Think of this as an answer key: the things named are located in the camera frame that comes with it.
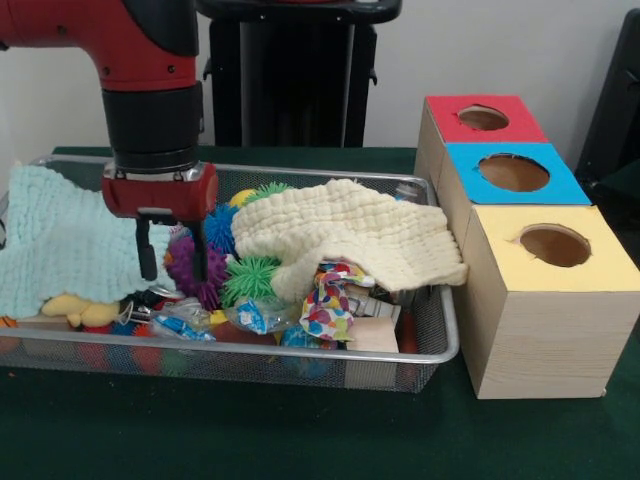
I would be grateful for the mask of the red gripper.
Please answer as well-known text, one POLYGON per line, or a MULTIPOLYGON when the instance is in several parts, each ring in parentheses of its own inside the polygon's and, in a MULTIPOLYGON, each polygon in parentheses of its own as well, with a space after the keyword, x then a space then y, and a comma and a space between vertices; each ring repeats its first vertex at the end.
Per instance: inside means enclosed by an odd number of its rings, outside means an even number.
POLYGON ((116 217, 136 220, 136 247, 140 273, 145 280, 157 279, 155 250, 149 241, 149 221, 189 224, 194 243, 193 275, 198 282, 208 278, 208 257, 203 223, 213 210, 218 192, 216 167, 198 163, 187 170, 134 174, 106 165, 101 190, 107 209, 116 217))

